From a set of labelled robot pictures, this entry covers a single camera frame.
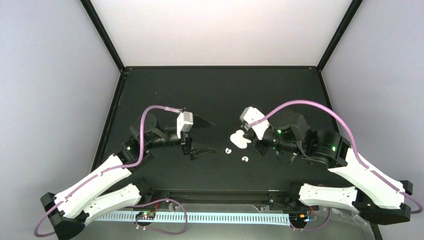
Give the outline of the white earbud charging case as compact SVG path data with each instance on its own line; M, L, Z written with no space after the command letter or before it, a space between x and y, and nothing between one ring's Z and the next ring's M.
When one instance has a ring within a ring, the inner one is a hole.
M244 137L245 132L241 129L230 135L230 141L239 149L246 149L252 142L251 140Z

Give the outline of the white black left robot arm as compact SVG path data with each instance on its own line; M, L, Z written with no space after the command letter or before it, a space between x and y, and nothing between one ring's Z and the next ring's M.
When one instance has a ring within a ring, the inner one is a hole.
M153 114L143 113L130 127L129 139L104 163L68 189L41 197L46 218L59 240L71 240L111 212L150 203L155 193L143 178L130 180L114 191L110 188L153 160L151 149L181 147L191 160L216 153L190 137L191 129L213 128L215 124L192 112L179 110L177 114L175 126L161 127Z

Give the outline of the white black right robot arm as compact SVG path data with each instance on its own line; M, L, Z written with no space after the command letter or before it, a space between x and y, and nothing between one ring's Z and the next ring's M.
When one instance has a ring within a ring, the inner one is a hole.
M282 196L282 205L292 211L326 206L348 210L378 225L410 221L412 210L405 203L413 184L394 180L381 173L365 159L357 161L351 143L339 133L311 129L304 116L291 110L279 112L271 120L253 126L244 135L264 156L274 149L277 156L288 153L292 160L336 174L350 183L348 187L323 183L293 182Z

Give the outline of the small circuit board right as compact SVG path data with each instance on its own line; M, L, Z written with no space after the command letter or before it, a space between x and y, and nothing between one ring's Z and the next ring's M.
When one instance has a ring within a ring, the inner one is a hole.
M315 221L317 217L315 215L309 215L309 214L290 214L289 219L291 222L310 222Z

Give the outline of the small circuit board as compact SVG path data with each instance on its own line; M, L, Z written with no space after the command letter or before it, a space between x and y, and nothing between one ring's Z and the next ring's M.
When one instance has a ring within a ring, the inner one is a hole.
M150 221L152 222L156 218L155 211L140 211L136 216L135 220L138 221Z
M315 215L309 215L309 214L290 214L289 219L291 222L310 222L315 221L317 217Z

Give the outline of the small circuit board left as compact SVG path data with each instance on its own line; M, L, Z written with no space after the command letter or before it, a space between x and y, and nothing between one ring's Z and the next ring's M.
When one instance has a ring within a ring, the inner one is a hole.
M150 221L152 222L156 218L155 211L140 211L136 216L135 220L138 221Z

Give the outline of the black front rail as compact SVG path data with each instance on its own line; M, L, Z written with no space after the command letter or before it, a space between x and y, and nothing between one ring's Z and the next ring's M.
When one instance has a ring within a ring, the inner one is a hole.
M148 200L172 199L181 204L247 204L263 205L284 203L296 195L289 191L236 191L236 190L170 190L155 189Z

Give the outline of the black vertical frame post left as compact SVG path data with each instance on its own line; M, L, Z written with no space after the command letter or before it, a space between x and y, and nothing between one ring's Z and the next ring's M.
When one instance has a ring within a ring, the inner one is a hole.
M91 0L80 0L83 8L85 9L88 17L90 18L92 24L94 25L100 39L102 40L104 46L106 47L109 55L111 56L113 62L115 63L117 69L120 72L125 70L125 65L121 60L109 34L107 33L106 28L104 27L100 16L98 15L93 3Z

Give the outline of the black vertical frame post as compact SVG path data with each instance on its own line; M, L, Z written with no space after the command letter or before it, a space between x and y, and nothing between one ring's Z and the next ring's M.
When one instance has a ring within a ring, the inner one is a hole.
M120 72L125 70L125 65L121 60L109 34L107 33L106 28L104 27L100 16L98 15L93 3L91 0L80 0L83 8L85 9L88 17L90 18L92 24L94 25L100 39L102 40L104 46L106 47L109 55L111 56L113 62L115 63L117 69Z
M323 55L321 56L316 69L321 74L329 62L332 54L336 50L339 42L341 41L344 33L348 29L350 23L352 22L353 18L355 17L357 11L359 10L360 6L362 5L363 0L352 0L344 13L340 23L338 24L330 42L328 43Z

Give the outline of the black vertical frame post right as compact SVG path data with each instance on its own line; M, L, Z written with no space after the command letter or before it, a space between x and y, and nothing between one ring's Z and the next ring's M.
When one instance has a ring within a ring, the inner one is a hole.
M359 10L360 6L362 5L363 0L352 0L344 13L340 23L338 24L330 42L328 43L323 55L321 56L316 69L321 74L329 62L332 54L336 50L339 42L341 41L344 33L348 29L350 23L352 22L353 18L355 17L357 11Z

